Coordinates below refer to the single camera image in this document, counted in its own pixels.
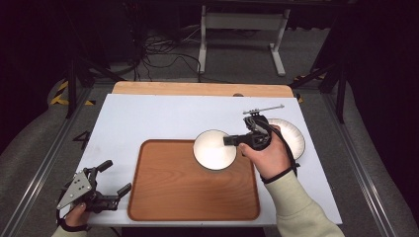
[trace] gray carpet floor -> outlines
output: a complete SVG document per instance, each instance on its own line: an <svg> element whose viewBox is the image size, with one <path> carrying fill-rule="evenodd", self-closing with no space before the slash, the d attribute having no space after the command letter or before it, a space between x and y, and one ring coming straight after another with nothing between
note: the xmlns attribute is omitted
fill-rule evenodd
<svg viewBox="0 0 419 237"><path fill-rule="evenodd" d="M320 49L327 30L286 31L280 47L280 55L287 76L276 73L268 44L274 35L258 32L253 37L244 37L234 32L212 32L209 34L207 69L201 76L203 82L245 83L245 84L289 84L297 75L306 75ZM176 48L173 52L198 57L199 43L191 41ZM153 65L170 64L176 55L150 55ZM197 82L193 59L177 59L165 68L138 67L141 81L189 81ZM124 63L115 64L113 70L125 67ZM133 74L124 75L132 80ZM341 229L346 236L381 236L377 223L368 206L360 184L349 162L349 154L338 129L333 125L334 117L327 111L325 95L315 90L318 81L312 81L300 89L303 102L300 104L312 140L325 170L340 210L343 224ZM47 103L59 87L58 82L47 99ZM92 131L104 99L111 93L113 84L100 79L90 91L89 100L95 106L82 106L74 124L63 140L57 153L56 162L47 176L34 204L16 236L47 236L55 229L55 207L60 188L72 177L83 154L81 143L72 141L86 130ZM0 157L0 230L6 227L10 217L21 201L27 186L36 174L43 158L55 140L66 115L66 106L51 105L47 112L30 123L1 154ZM354 142L359 158L370 174L383 208L397 236L419 236L409 207L404 202L397 187L385 171L371 142L362 119L358 113L351 88L347 88L344 110L345 126ZM267 237L280 236L275 226L265 227ZM89 236L115 236L111 229L94 226Z"/></svg>

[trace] dark background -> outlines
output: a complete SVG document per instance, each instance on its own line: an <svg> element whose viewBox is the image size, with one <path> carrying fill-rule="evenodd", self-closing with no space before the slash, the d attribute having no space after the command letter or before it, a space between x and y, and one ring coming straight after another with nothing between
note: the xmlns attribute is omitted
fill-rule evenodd
<svg viewBox="0 0 419 237"><path fill-rule="evenodd" d="M313 67L342 60L348 65L370 137L418 222L418 17L402 1L365 0L359 5L338 19L336 12L298 9L292 11L289 27L333 26ZM174 11L154 4L138 11L144 21L136 28L138 40L148 28L175 39L178 29L200 22L199 6ZM117 2L1 1L0 152L47 110L47 95L65 73L69 48L104 67L129 61L134 51L130 30L125 8Z"/></svg>

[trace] rectangular tray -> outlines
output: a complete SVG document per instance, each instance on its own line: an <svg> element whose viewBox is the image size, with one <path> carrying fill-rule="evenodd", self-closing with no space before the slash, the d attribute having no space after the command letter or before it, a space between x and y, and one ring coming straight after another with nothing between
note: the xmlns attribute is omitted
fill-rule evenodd
<svg viewBox="0 0 419 237"><path fill-rule="evenodd" d="M128 216L135 221L253 220L260 206L253 164L237 151L224 170L195 159L194 140L147 140L140 148Z"/></svg>

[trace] hand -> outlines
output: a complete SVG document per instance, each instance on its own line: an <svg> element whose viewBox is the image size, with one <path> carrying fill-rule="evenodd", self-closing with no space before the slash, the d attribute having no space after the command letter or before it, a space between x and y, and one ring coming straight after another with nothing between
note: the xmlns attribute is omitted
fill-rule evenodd
<svg viewBox="0 0 419 237"><path fill-rule="evenodd" d="M87 224L90 212L86 210L86 203L76 205L65 218L65 223L70 227L77 227Z"/></svg>
<svg viewBox="0 0 419 237"><path fill-rule="evenodd" d="M245 143L240 143L239 148L242 154L255 164L256 169L266 180L281 174L291 166L286 146L274 132L272 132L271 144L261 151L253 150Z"/></svg>

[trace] person's left hand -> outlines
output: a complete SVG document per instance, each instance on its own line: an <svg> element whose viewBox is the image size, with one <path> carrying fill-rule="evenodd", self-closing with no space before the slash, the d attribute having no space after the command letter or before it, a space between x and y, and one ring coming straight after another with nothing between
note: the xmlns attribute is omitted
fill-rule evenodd
<svg viewBox="0 0 419 237"><path fill-rule="evenodd" d="M71 227L77 227L87 224L90 212L86 210L86 203L82 202L76 205L65 218L65 223Z"/></svg>

